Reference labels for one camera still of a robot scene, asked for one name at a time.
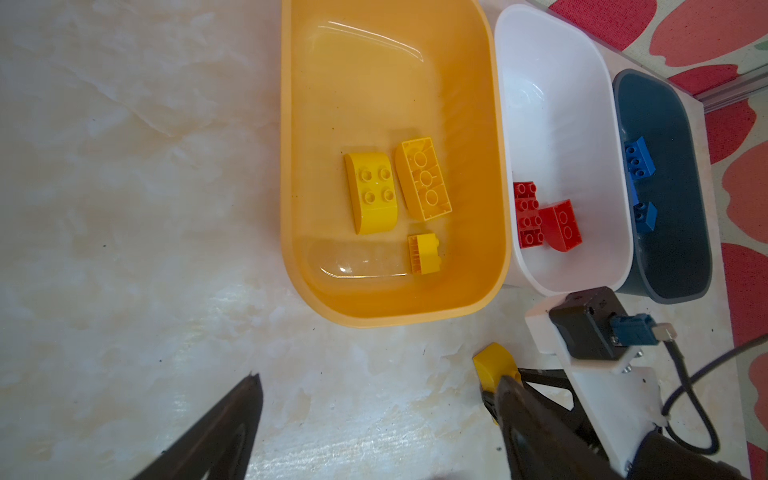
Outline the red lego brick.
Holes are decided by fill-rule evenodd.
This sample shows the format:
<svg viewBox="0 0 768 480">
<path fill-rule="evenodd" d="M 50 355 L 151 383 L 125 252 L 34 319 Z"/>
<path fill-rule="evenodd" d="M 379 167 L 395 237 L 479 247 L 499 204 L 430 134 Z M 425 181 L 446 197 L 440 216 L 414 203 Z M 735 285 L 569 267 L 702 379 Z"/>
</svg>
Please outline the red lego brick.
<svg viewBox="0 0 768 480">
<path fill-rule="evenodd" d="M 514 207 L 519 245 L 522 249 L 544 244 L 540 203 L 534 182 L 514 182 Z"/>
</svg>

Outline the yellow plastic container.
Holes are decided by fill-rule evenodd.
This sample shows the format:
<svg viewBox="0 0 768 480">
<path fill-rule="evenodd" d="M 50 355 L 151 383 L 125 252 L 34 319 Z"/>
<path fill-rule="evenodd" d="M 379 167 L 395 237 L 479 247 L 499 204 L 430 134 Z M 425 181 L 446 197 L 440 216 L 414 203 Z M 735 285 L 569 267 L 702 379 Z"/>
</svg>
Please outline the yellow plastic container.
<svg viewBox="0 0 768 480">
<path fill-rule="evenodd" d="M 286 1 L 281 7 L 280 223 L 287 273 L 337 324 L 379 328 L 470 315 L 512 253 L 492 30 L 476 1 Z M 394 156 L 430 137 L 452 212 L 401 208 L 357 235 L 344 155 Z M 407 239 L 435 233 L 439 272 L 414 275 Z"/>
</svg>

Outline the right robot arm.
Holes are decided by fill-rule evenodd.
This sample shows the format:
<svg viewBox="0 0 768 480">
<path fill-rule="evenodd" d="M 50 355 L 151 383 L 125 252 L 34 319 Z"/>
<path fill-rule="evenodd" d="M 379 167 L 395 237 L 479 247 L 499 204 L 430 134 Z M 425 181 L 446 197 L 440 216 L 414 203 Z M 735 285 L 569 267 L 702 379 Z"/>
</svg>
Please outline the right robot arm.
<svg viewBox="0 0 768 480">
<path fill-rule="evenodd" d="M 663 399 L 653 369 L 633 367 L 643 348 L 666 348 L 681 386 L 691 395 L 705 375 L 687 371 L 669 323 L 630 315 L 607 287 L 550 297 L 525 315 L 537 349 L 560 363 L 555 370 L 525 370 L 529 383 L 568 390 L 572 409 L 556 406 L 561 421 L 626 479 L 738 479 L 738 470 L 712 461 L 709 448 L 671 434 L 676 399 Z"/>
</svg>

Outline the white plastic container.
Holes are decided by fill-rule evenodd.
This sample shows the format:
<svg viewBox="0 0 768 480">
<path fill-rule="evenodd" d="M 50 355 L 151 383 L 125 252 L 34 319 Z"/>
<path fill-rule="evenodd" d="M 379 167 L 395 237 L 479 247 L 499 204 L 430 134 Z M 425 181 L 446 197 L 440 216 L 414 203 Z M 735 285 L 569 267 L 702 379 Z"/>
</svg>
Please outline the white plastic container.
<svg viewBox="0 0 768 480">
<path fill-rule="evenodd" d="M 611 76 L 579 29 L 526 4 L 495 25 L 508 182 L 532 182 L 539 202 L 568 200 L 582 242 L 569 252 L 523 249 L 512 236 L 505 284 L 557 296 L 618 289 L 633 259 L 633 233 Z"/>
</svg>

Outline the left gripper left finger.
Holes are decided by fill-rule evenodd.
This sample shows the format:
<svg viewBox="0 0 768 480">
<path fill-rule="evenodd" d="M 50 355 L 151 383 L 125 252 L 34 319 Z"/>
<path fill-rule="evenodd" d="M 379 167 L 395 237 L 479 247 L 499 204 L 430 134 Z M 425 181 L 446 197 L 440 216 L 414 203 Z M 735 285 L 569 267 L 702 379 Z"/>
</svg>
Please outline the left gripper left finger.
<svg viewBox="0 0 768 480">
<path fill-rule="evenodd" d="M 263 409 L 260 377 L 248 375 L 138 479 L 243 479 Z"/>
</svg>

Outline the red lego brick angled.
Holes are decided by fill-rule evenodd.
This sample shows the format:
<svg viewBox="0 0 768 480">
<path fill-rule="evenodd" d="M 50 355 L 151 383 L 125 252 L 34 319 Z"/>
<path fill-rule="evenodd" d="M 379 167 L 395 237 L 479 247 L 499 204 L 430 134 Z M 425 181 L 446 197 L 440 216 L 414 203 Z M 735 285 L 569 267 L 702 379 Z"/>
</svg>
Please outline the red lego brick angled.
<svg viewBox="0 0 768 480">
<path fill-rule="evenodd" d="M 569 252 L 582 243 L 582 237 L 570 199 L 538 210 L 541 232 L 546 244 L 559 252 Z"/>
</svg>

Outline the small yellow lego brick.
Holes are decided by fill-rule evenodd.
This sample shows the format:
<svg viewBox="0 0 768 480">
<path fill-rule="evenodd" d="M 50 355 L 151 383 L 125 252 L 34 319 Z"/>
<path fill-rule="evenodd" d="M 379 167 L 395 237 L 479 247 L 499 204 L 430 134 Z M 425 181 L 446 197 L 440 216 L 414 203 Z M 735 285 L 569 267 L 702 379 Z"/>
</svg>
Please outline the small yellow lego brick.
<svg viewBox="0 0 768 480">
<path fill-rule="evenodd" d="M 407 239 L 411 270 L 414 275 L 440 271 L 439 240 L 435 233 L 410 235 Z"/>
</svg>

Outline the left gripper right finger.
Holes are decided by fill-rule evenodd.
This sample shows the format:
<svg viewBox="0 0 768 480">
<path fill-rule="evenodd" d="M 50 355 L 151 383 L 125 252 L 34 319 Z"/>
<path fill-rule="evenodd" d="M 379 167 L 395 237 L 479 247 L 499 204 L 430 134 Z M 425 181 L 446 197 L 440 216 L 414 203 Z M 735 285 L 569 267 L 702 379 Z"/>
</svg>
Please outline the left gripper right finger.
<svg viewBox="0 0 768 480">
<path fill-rule="evenodd" d="M 494 395 L 513 479 L 618 479 L 610 466 L 514 378 Z"/>
</svg>

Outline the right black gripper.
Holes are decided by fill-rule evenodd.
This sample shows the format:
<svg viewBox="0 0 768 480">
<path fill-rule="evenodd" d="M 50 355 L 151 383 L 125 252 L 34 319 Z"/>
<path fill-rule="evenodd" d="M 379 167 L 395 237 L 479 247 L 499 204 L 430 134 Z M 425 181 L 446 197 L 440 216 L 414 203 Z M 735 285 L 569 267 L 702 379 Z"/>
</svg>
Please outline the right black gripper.
<svg viewBox="0 0 768 480">
<path fill-rule="evenodd" d="M 645 436 L 667 425 L 661 414 L 660 387 L 650 367 L 632 367 L 642 348 L 631 346 L 617 360 L 578 360 L 549 318 L 563 296 L 547 297 L 525 314 L 539 352 L 554 355 L 575 390 L 604 447 L 611 467 L 626 474 Z"/>
</svg>

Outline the yellow curved lego brick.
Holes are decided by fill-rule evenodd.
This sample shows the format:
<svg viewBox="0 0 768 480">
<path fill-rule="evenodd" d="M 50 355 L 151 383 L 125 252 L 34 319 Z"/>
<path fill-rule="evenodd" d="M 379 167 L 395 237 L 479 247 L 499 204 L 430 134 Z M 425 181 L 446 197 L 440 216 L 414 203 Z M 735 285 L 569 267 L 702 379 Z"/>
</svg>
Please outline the yellow curved lego brick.
<svg viewBox="0 0 768 480">
<path fill-rule="evenodd" d="M 491 343 L 473 356 L 473 364 L 480 381 L 481 391 L 496 393 L 505 376 L 519 384 L 522 378 L 514 357 L 502 345 Z"/>
</svg>

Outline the dark teal plastic container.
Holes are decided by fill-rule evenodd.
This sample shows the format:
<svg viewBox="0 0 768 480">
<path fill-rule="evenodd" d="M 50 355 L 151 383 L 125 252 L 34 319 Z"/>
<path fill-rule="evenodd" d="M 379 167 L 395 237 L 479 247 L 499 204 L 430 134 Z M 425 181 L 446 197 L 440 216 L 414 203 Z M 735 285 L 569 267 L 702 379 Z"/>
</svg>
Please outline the dark teal plastic container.
<svg viewBox="0 0 768 480">
<path fill-rule="evenodd" d="M 626 69 L 613 81 L 622 154 L 630 195 L 634 253 L 620 290 L 660 304 L 703 297 L 712 278 L 712 253 L 692 132 L 677 93 L 662 81 Z M 645 138 L 656 172 L 633 182 L 624 147 Z M 636 231 L 633 206 L 652 202 L 653 232 Z"/>
</svg>

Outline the blue lego brick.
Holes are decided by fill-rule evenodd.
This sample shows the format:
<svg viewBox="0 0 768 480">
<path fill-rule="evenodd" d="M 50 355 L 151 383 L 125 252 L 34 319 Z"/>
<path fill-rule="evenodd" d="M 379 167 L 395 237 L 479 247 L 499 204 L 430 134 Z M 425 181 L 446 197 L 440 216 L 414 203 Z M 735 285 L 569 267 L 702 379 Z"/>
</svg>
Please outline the blue lego brick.
<svg viewBox="0 0 768 480">
<path fill-rule="evenodd" d="M 627 170 L 633 182 L 641 181 L 655 174 L 656 167 L 643 136 L 626 144 L 624 153 Z"/>
<path fill-rule="evenodd" d="M 639 234 L 653 232 L 656 228 L 658 210 L 652 202 L 639 202 L 633 206 L 636 231 Z"/>
</svg>

